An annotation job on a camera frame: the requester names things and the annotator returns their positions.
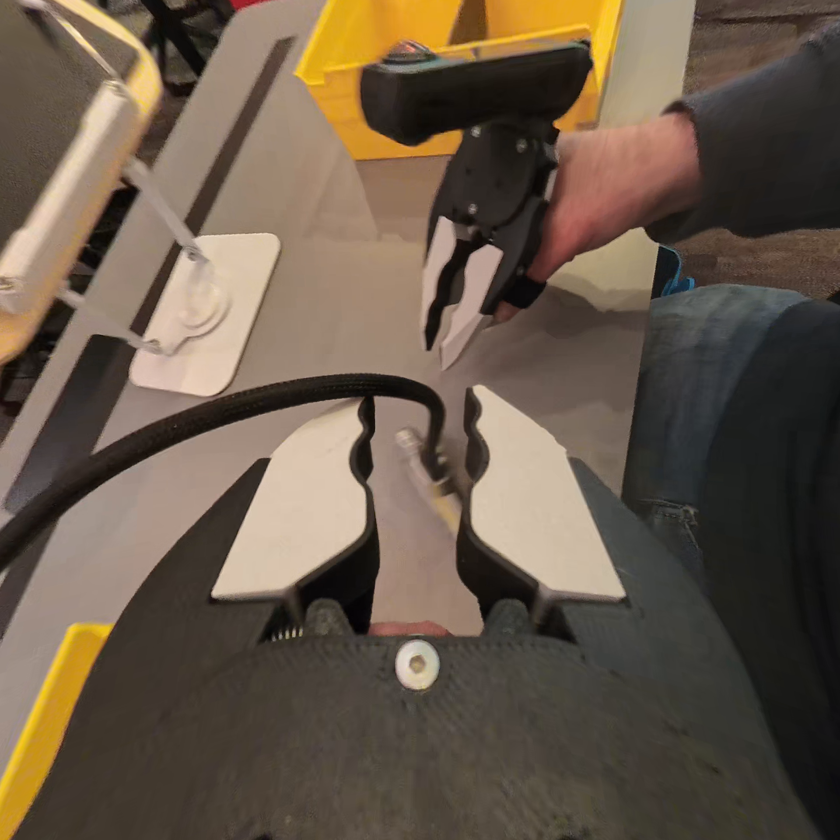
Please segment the wood-rimmed black board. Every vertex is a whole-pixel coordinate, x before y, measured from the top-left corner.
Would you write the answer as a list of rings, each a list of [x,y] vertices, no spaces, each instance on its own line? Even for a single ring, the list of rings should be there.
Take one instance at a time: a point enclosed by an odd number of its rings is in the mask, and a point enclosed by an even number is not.
[[[138,36],[90,2],[2,2],[2,365],[31,343],[163,95]]]

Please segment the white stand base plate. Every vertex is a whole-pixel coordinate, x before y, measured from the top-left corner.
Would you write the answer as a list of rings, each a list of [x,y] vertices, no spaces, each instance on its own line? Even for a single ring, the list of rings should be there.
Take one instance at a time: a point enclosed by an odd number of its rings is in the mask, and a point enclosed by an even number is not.
[[[69,148],[22,226],[2,251],[2,310],[23,316],[47,290],[48,261],[69,243],[96,175],[117,160],[139,110],[119,80],[105,80]],[[177,216],[150,169],[134,157],[122,173],[169,230],[180,252],[144,336],[118,335],[134,348],[129,378],[149,390],[188,396],[220,395],[242,359],[280,256],[274,234],[195,236]]]

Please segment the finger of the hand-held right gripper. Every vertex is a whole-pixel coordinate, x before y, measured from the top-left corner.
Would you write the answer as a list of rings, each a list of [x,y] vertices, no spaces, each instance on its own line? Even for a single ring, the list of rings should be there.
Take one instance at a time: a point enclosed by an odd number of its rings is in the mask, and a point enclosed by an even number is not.
[[[420,310],[420,340],[424,351],[430,351],[437,340],[456,274],[465,263],[465,240],[459,236],[461,232],[459,225],[439,217],[427,247]]]
[[[494,245],[483,245],[468,257],[461,297],[451,311],[448,331],[439,346],[442,371],[458,361],[477,333],[490,322],[491,316],[484,314],[482,308],[502,257],[502,251]]]

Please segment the yellow plastic bin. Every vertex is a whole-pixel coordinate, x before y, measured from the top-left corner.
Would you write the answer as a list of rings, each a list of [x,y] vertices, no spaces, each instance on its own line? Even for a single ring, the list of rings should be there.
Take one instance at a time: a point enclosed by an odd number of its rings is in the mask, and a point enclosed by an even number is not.
[[[399,42],[412,40],[444,57],[467,58],[547,42],[586,39],[593,69],[570,112],[556,120],[563,132],[593,129],[620,33],[623,1],[330,1],[325,3],[296,74],[356,161],[454,153],[459,132],[408,148],[368,128],[360,101],[362,68]]]
[[[70,717],[111,624],[68,627],[1,780],[1,838],[12,838],[55,761]]]

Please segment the person's right forearm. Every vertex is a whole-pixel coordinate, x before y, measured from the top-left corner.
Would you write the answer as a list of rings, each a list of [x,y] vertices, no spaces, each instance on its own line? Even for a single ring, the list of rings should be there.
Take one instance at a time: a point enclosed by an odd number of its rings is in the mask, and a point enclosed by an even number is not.
[[[670,245],[713,228],[745,238],[839,228],[839,26],[791,56],[677,100],[693,123],[700,200],[646,227]]]

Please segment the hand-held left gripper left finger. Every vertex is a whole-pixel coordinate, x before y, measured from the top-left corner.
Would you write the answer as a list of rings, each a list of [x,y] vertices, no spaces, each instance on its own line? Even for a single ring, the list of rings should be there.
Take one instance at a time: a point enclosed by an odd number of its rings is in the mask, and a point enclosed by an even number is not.
[[[353,630],[371,624],[380,542],[369,478],[371,397],[331,407],[269,458],[211,591],[218,602],[274,601],[303,614],[341,604]]]

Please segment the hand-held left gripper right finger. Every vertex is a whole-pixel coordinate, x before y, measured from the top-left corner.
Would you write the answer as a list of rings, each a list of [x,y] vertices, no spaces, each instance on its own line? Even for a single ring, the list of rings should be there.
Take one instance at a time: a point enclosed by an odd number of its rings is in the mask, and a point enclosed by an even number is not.
[[[458,577],[483,616],[504,600],[546,624],[566,602],[619,604],[625,587],[574,473],[550,431],[484,385],[465,394],[469,490]]]

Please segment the person's right hand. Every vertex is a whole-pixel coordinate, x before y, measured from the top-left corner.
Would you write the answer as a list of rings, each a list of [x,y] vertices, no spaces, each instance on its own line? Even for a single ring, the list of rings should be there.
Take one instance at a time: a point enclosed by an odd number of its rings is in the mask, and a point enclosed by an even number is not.
[[[567,133],[542,237],[525,276],[548,280],[577,256],[698,204],[696,130],[684,112],[615,129]]]

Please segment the person's legs blue jeans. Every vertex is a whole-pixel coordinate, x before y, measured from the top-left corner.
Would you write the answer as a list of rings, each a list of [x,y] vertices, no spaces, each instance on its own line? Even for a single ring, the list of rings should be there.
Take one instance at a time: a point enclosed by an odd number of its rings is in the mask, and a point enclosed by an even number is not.
[[[650,305],[623,501],[702,591],[700,492],[712,440],[770,326],[804,301],[793,290],[717,285]]]

